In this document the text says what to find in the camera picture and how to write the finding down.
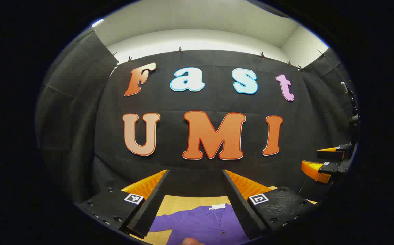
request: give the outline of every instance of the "human hand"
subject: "human hand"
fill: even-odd
[[[198,242],[194,238],[186,237],[180,245],[204,245],[204,243]]]

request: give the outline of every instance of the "orange letter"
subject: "orange letter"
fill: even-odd
[[[138,82],[141,82],[141,84],[144,84],[147,82],[148,78],[148,71],[153,71],[156,69],[156,63],[150,63],[148,65],[141,66],[139,68],[133,69],[130,73],[132,74],[129,82],[129,88],[125,91],[124,96],[132,96],[136,95],[139,93],[141,90],[140,87],[138,87]]]
[[[268,124],[268,141],[267,147],[264,149],[262,154],[264,156],[275,155],[279,152],[278,147],[278,137],[280,134],[280,125],[283,119],[279,116],[267,116],[266,118]]]
[[[200,141],[210,159],[214,158],[223,142],[223,150],[218,155],[222,160],[240,159],[244,155],[241,151],[241,133],[245,116],[241,113],[225,115],[217,131],[205,112],[187,112],[183,118],[189,123],[188,149],[182,154],[183,158],[201,159]]]
[[[124,121],[124,143],[127,149],[133,154],[148,156],[155,151],[156,147],[156,123],[161,119],[157,113],[144,114],[142,120],[145,121],[145,145],[140,146],[135,141],[135,123],[139,117],[136,114],[125,114]]]

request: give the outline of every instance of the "purple garment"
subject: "purple garment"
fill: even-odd
[[[185,237],[192,237],[205,245],[240,245],[249,241],[231,205],[211,210],[199,206],[155,218],[150,232],[172,229],[167,245],[180,245]]]

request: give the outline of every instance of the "light blue letter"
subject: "light blue letter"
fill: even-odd
[[[183,68],[174,73],[177,76],[170,83],[170,88],[174,91],[190,90],[193,92],[200,91],[204,88],[204,82],[201,81],[203,73],[200,69],[194,67]]]
[[[242,94],[254,94],[257,92],[256,74],[252,70],[237,68],[232,71],[232,78],[236,81],[233,88]]]

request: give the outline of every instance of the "light fixture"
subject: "light fixture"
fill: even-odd
[[[103,22],[103,19],[97,20],[97,22],[95,22],[94,24],[92,24],[92,27],[97,26],[98,24],[100,24],[101,22]]]

